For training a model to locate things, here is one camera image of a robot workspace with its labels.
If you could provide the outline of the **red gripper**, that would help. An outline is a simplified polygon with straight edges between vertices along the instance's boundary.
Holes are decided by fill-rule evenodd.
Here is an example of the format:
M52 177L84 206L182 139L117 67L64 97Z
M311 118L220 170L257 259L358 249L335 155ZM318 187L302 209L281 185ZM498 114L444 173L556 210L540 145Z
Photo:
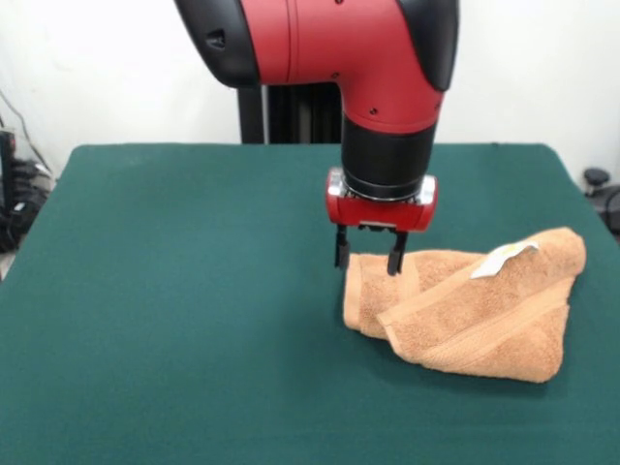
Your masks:
M410 232L424 232L435 213L438 179L426 175L418 193L405 201L375 201L358 196L345 183L341 168L332 168L326 180L325 204L329 220L336 227L334 266L346 270L350 243L347 227L376 227L395 230L395 242L387 256L387 274L402 272Z

